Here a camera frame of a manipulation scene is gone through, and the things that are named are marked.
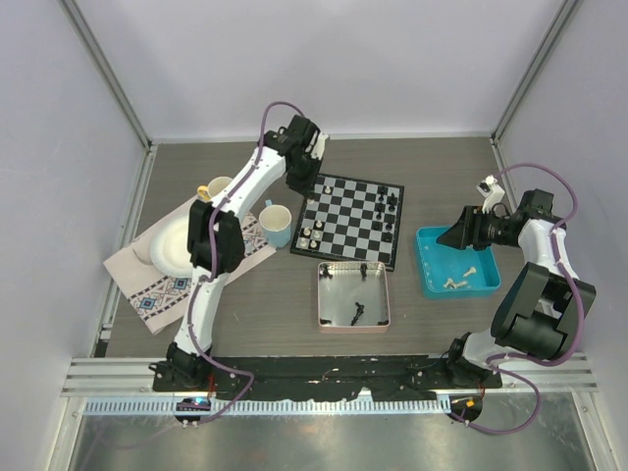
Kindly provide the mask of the aluminium frame rail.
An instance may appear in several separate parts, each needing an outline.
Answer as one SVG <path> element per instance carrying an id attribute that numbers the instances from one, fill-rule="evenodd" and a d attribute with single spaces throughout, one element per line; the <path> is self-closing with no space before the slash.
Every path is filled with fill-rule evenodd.
<path id="1" fill-rule="evenodd" d="M 110 61 L 101 47 L 96 35 L 87 22 L 79 4 L 75 0 L 60 0 L 59 5 L 73 26 L 79 40 L 83 44 L 87 54 L 94 64 L 97 72 L 103 78 L 114 101 L 119 106 L 127 122 L 131 126 L 136 138 L 144 150 L 149 150 L 152 141 L 141 124 L 140 119 L 134 111 L 131 101 L 124 92 L 121 82 L 115 74 Z"/>

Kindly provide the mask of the patterned cloth placemat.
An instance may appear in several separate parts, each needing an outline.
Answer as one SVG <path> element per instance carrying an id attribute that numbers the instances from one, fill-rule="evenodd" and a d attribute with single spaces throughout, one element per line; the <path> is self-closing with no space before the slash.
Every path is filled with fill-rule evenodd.
<path id="1" fill-rule="evenodd" d="M 190 276 L 172 277 L 161 272 L 152 261 L 150 246 L 160 230 L 186 217 L 193 200 L 189 199 L 146 231 L 137 235 L 125 248 L 104 261 L 104 266 L 151 334 L 180 320 L 190 295 Z M 268 244 L 258 220 L 248 213 L 241 222 L 245 246 L 243 261 L 230 274 L 232 283 L 271 257 L 276 249 Z"/>

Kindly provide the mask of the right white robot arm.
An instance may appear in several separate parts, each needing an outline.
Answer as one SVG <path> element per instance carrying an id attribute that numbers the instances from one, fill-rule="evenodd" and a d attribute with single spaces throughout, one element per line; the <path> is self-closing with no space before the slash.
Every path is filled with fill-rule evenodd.
<path id="1" fill-rule="evenodd" d="M 443 364 L 452 386 L 484 383 L 510 359 L 552 367 L 573 354 L 597 292 L 571 268 L 564 248 L 566 224 L 553 215 L 552 204 L 551 193 L 533 189 L 504 216 L 466 206 L 438 237 L 438 244 L 458 250 L 520 247 L 525 260 L 491 326 L 452 341 Z"/>

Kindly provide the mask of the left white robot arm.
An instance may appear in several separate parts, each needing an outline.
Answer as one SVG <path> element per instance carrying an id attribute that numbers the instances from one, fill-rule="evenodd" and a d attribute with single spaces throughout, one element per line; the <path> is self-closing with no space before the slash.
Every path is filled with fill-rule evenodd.
<path id="1" fill-rule="evenodd" d="M 244 258 L 241 220 L 280 178 L 308 197 L 320 171 L 325 137 L 309 119 L 295 115 L 286 127 L 266 131 L 251 159 L 225 190 L 189 210 L 186 248 L 192 264 L 187 312 L 166 359 L 150 367 L 158 391 L 204 388 L 212 365 L 212 328 L 224 286 Z"/>

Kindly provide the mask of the blue plastic tray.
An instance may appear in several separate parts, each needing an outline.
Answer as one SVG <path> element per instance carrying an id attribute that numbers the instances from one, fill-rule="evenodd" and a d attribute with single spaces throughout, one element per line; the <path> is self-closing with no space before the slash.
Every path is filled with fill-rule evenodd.
<path id="1" fill-rule="evenodd" d="M 437 237 L 446 227 L 420 228 L 415 236 L 415 251 L 423 294 L 428 299 L 488 297 L 501 286 L 501 276 L 493 250 L 476 251 L 473 248 L 454 249 L 437 243 Z M 477 273 L 462 275 L 475 267 Z M 465 287 L 445 289 L 448 279 L 467 281 Z"/>

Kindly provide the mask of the black chess piece in tin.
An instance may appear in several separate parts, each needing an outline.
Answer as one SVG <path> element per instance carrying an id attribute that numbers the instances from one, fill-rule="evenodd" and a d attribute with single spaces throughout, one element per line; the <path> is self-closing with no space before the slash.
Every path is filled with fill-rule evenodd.
<path id="1" fill-rule="evenodd" d="M 359 302 L 355 302 L 356 312 L 350 321 L 350 326 L 354 326 L 364 313 L 365 306 Z"/>

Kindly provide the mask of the yellow mug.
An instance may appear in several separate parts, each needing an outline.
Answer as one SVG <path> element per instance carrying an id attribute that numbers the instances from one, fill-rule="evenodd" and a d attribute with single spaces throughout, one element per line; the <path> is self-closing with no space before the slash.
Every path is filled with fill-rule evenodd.
<path id="1" fill-rule="evenodd" d="M 214 178 L 206 185 L 200 185 L 196 191 L 196 197 L 204 202 L 210 201 L 213 197 L 217 196 L 222 190 L 224 190 L 231 182 L 231 177 L 220 176 Z"/>

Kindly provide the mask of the light blue mug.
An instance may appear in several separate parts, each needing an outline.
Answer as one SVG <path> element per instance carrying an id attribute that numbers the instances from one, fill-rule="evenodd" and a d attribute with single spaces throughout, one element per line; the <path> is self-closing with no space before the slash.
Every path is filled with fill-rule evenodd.
<path id="1" fill-rule="evenodd" d="M 286 206 L 274 204 L 270 199 L 266 200 L 258 221 L 270 245 L 283 248 L 289 244 L 292 216 Z"/>

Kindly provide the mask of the black white chess board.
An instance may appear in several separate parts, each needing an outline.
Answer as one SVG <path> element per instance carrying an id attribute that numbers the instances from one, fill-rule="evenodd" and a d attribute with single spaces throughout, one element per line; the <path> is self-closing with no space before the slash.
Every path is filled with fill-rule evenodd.
<path id="1" fill-rule="evenodd" d="M 378 202 L 378 187 L 387 188 L 383 202 Z M 325 193 L 330 186 L 332 192 Z M 289 251 L 294 255 L 306 256 L 329 261 L 364 261 L 382 262 L 388 271 L 393 271 L 400 236 L 401 214 L 405 187 L 400 184 L 380 183 L 353 179 L 349 177 L 319 174 L 315 181 L 312 197 L 314 204 L 303 201 L 296 221 Z M 396 211 L 388 212 L 388 197 L 397 198 Z M 378 203 L 385 205 L 383 212 L 377 212 Z M 383 220 L 377 220 L 377 214 L 384 213 Z M 315 228 L 317 221 L 323 223 L 321 230 Z M 382 228 L 375 231 L 375 221 L 382 223 Z M 311 235 L 304 236 L 303 229 L 310 228 Z M 320 239 L 313 237 L 313 232 L 321 233 Z M 392 242 L 383 242 L 383 233 L 392 233 Z M 299 244 L 305 238 L 308 246 Z M 317 240 L 318 247 L 311 248 L 310 240 Z"/>

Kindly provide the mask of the pink metal tin tray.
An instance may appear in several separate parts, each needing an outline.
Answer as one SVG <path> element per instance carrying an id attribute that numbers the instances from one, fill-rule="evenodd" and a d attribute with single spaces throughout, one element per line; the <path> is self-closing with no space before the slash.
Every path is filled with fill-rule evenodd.
<path id="1" fill-rule="evenodd" d="M 383 334 L 391 324 L 387 267 L 382 262 L 318 265 L 317 322 L 326 334 Z M 365 306 L 354 326 L 355 302 Z"/>

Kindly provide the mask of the white paper plate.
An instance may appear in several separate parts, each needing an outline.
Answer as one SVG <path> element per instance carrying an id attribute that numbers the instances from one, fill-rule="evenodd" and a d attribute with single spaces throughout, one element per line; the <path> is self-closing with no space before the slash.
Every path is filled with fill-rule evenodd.
<path id="1" fill-rule="evenodd" d="M 189 279 L 192 275 L 187 250 L 188 216 L 179 215 L 168 221 L 152 238 L 150 257 L 154 267 L 166 276 Z"/>

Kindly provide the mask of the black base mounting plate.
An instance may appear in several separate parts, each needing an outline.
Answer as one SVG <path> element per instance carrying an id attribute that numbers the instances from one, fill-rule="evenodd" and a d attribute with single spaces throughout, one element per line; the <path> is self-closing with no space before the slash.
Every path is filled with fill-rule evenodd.
<path id="1" fill-rule="evenodd" d="M 428 399 L 437 390 L 498 389 L 501 377 L 448 368 L 444 357 L 428 355 L 219 357 L 221 370 L 193 357 L 149 365 L 158 393 L 214 393 L 221 400 L 240 392 L 245 400 L 336 402 L 357 399 L 367 389 L 376 401 Z"/>

